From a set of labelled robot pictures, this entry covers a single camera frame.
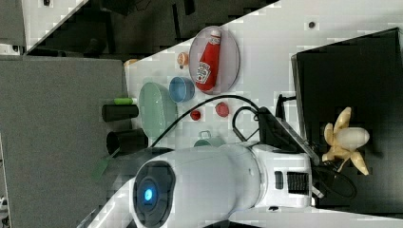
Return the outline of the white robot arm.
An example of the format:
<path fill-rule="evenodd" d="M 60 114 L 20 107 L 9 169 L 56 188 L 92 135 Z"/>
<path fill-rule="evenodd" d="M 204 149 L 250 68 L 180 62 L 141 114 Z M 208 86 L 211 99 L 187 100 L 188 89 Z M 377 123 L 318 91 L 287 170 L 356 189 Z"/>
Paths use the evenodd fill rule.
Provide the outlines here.
<path fill-rule="evenodd" d="M 251 208 L 311 204 L 305 153 L 260 143 L 156 148 L 86 228 L 204 228 Z"/>

